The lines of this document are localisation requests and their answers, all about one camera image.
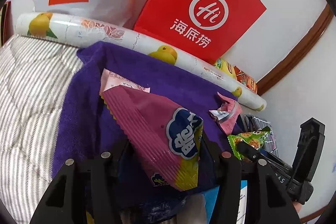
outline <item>yellow snack package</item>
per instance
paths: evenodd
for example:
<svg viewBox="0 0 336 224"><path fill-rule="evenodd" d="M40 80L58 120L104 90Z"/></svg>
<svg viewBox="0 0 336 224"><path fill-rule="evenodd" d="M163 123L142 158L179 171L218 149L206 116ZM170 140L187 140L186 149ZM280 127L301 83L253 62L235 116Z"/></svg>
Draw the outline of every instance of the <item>yellow snack package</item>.
<svg viewBox="0 0 336 224"><path fill-rule="evenodd" d="M221 71L223 71L224 73L226 73L231 78L237 80L237 76L236 76L234 68L227 61L219 58L215 62L214 67L220 69Z"/></svg>

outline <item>candy wrapper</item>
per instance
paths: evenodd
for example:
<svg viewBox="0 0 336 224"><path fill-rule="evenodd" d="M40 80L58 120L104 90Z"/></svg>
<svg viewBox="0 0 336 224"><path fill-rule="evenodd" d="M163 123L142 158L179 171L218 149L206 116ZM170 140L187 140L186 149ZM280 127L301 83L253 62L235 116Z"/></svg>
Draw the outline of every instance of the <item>candy wrapper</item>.
<svg viewBox="0 0 336 224"><path fill-rule="evenodd" d="M210 116L217 122L221 130L230 135L235 126L238 116L242 112L242 108L235 100L225 97L218 93L222 100L222 106L217 110L209 110Z"/></svg>
<svg viewBox="0 0 336 224"><path fill-rule="evenodd" d="M151 88L144 88L112 71L104 69L101 75L101 79L100 79L99 94L101 95L104 91L111 89L118 85L128 86L129 88L136 89L136 90L142 90L148 93L151 92Z"/></svg>
<svg viewBox="0 0 336 224"><path fill-rule="evenodd" d="M154 186L197 187L203 119L166 97L124 85L102 96Z"/></svg>
<svg viewBox="0 0 336 224"><path fill-rule="evenodd" d="M236 149L236 144L243 141L259 150L265 143L270 132L269 127L263 128L261 131L249 132L249 133L240 133L237 136L230 135L227 138L233 150L234 155L242 160L244 156L240 154Z"/></svg>

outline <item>metal screw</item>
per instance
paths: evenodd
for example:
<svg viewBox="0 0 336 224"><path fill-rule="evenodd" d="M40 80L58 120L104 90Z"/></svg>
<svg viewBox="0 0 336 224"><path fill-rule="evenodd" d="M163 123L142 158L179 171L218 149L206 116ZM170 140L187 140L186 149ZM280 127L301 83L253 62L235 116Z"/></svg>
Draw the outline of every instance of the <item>metal screw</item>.
<svg viewBox="0 0 336 224"><path fill-rule="evenodd" d="M67 159L67 160L65 161L65 165L70 166L70 165L73 165L74 162L75 162L75 161L74 161L73 159Z"/></svg>
<svg viewBox="0 0 336 224"><path fill-rule="evenodd" d="M107 159L107 158L109 158L111 156L111 153L110 152L103 152L103 153L101 153L101 157L103 158L103 159Z"/></svg>
<svg viewBox="0 0 336 224"><path fill-rule="evenodd" d="M264 160L264 159L260 159L258 160L258 163L261 165L261 166L265 166L267 164L267 161Z"/></svg>
<svg viewBox="0 0 336 224"><path fill-rule="evenodd" d="M229 158L231 158L231 153L230 152L223 152L222 157L226 158L226 159L229 159Z"/></svg>

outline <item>plaid fabric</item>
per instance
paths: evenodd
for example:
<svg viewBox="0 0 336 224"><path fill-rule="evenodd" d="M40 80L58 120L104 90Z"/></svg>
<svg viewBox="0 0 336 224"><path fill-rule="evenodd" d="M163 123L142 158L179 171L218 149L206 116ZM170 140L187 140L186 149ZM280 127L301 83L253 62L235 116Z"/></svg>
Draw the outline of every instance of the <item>plaid fabric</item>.
<svg viewBox="0 0 336 224"><path fill-rule="evenodd" d="M76 50L18 35L0 48L0 198L17 223L30 222L51 182Z"/></svg>

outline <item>lemon print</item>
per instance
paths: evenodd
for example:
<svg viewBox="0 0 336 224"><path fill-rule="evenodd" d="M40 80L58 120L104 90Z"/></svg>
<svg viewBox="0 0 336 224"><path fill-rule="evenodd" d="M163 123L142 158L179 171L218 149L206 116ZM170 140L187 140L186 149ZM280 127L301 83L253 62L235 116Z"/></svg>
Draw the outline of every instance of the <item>lemon print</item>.
<svg viewBox="0 0 336 224"><path fill-rule="evenodd" d="M233 96L239 98L241 96L242 92L243 92L242 88L238 87L238 88L236 88L236 90L234 92L232 92L232 94L233 94Z"/></svg>
<svg viewBox="0 0 336 224"><path fill-rule="evenodd" d="M172 65L175 65L177 60L177 52L167 45L159 47L156 52L151 52L148 55Z"/></svg>
<svg viewBox="0 0 336 224"><path fill-rule="evenodd" d="M165 52L168 52L168 53L170 53L170 54L174 57L175 61L177 60L177 52L176 52L176 50L174 50L174 49L173 49L172 47L170 47L170 46L163 45L163 46L159 47L159 49L158 49L157 51L158 51L158 52L159 52L159 51L165 51Z"/></svg>
<svg viewBox="0 0 336 224"><path fill-rule="evenodd" d="M255 111L262 111L264 109L264 105L261 105L261 107L256 108Z"/></svg>
<svg viewBox="0 0 336 224"><path fill-rule="evenodd" d="M54 37L55 34L50 30L50 19L53 16L52 13L41 13L37 15L30 23L28 27L27 35L33 35L35 37Z"/></svg>

